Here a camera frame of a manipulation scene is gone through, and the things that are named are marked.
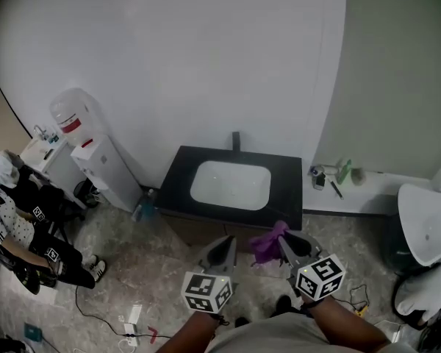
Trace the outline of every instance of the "wrist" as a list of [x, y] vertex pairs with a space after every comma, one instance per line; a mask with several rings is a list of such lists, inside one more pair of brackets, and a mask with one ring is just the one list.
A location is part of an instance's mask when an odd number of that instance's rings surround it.
[[304, 308], [308, 309], [310, 312], [312, 312], [313, 310], [321, 310], [324, 305], [325, 307], [328, 307], [327, 305], [330, 305], [330, 301], [332, 301], [333, 298], [330, 296], [324, 297], [322, 299], [319, 299], [318, 301], [314, 301], [312, 300], [309, 303], [305, 303], [304, 302]]
[[215, 318], [215, 316], [219, 316], [218, 314], [202, 313], [201, 311], [196, 311], [194, 315], [200, 322], [204, 324], [213, 325], [216, 328], [219, 325], [219, 320]]
[[217, 321], [219, 326], [228, 326], [229, 322], [224, 319], [223, 315], [221, 314], [209, 314], [209, 316]]
[[301, 292], [301, 298], [304, 301], [304, 304], [309, 304], [314, 301], [312, 298], [310, 298], [309, 296], [307, 296], [306, 294], [304, 294], [302, 292]]

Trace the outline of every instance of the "shoe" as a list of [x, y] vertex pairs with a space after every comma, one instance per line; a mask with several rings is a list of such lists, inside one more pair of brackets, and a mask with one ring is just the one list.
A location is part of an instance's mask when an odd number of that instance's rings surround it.
[[245, 326], [249, 323], [250, 321], [247, 318], [243, 318], [243, 316], [240, 316], [239, 318], [235, 319], [235, 328]]
[[100, 260], [98, 264], [96, 264], [93, 269], [90, 271], [91, 275], [95, 279], [95, 282], [98, 282], [103, 276], [103, 273], [106, 271], [106, 263], [103, 260]]
[[24, 349], [21, 350], [23, 353], [35, 353], [35, 351], [32, 350], [32, 347], [29, 346], [27, 343], [25, 343], [24, 341], [20, 342], [24, 345]]
[[97, 262], [98, 262], [98, 257], [96, 255], [91, 255], [88, 258], [88, 260], [82, 264], [82, 266], [87, 271], [91, 272], [95, 268]]
[[276, 303], [276, 314], [288, 313], [292, 307], [293, 303], [291, 298], [289, 296], [281, 296]]

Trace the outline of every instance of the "black countertop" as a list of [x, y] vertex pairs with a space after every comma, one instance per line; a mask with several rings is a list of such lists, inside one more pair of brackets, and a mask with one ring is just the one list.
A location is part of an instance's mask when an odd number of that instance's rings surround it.
[[[206, 161], [241, 163], [271, 172], [270, 198], [260, 210], [241, 210], [197, 202], [190, 195], [200, 164]], [[302, 160], [297, 157], [180, 146], [155, 201], [162, 213], [225, 224], [272, 228], [278, 220], [302, 229]]]

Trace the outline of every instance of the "red label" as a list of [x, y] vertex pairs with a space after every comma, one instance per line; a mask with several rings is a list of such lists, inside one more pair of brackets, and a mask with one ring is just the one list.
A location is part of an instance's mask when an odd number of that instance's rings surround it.
[[62, 130], [62, 132], [64, 133], [70, 133], [72, 132], [74, 129], [79, 128], [82, 125], [82, 123], [80, 123], [80, 119], [76, 119], [74, 120], [72, 123], [70, 123], [67, 126], [61, 126], [60, 129]]

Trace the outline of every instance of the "hand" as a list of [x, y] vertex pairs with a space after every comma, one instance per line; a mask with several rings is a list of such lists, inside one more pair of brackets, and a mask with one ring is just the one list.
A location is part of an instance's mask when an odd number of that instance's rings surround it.
[[57, 260], [55, 262], [49, 262], [49, 268], [56, 276], [62, 276], [67, 271], [67, 266], [64, 262]]

